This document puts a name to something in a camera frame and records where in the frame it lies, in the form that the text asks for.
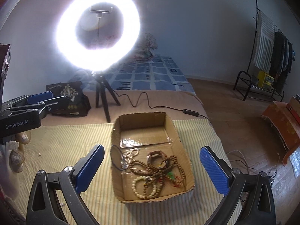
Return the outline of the left gloved hand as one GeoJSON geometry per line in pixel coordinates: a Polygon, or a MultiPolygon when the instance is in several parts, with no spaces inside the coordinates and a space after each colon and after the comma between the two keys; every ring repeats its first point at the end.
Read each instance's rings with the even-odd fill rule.
{"type": "Polygon", "coordinates": [[[14,140],[6,142],[6,154],[8,164],[15,173],[23,171],[23,163],[25,161],[24,146],[29,144],[31,140],[30,132],[21,132],[15,135],[14,140]]]}

